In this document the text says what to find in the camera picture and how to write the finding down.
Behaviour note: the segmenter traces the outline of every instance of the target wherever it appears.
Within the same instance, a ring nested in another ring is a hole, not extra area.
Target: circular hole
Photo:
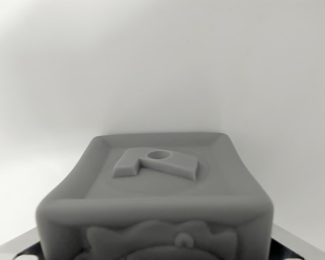
[[[148,157],[152,158],[152,159],[165,159],[170,156],[171,156],[171,153],[169,153],[167,151],[154,151],[154,152],[150,152],[148,154]]]

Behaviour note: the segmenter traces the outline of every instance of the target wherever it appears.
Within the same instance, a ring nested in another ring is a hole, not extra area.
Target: gray 3d printed object
[[[272,216],[219,133],[96,137],[36,214],[46,260],[267,260]]]

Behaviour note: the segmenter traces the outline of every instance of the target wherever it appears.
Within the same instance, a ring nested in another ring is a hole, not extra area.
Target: circular indentation
[[[20,255],[15,258],[15,260],[38,260],[36,255]]]
[[[178,248],[193,248],[194,244],[194,238],[185,232],[178,233],[174,239],[174,245]]]
[[[170,157],[171,153],[168,151],[154,151],[154,152],[150,152],[147,156],[151,159],[159,160],[159,159],[166,159]]]

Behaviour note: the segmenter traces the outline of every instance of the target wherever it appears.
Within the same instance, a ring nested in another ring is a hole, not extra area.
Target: white backdrop
[[[0,2],[0,244],[91,138],[227,133],[325,251],[325,1]]]

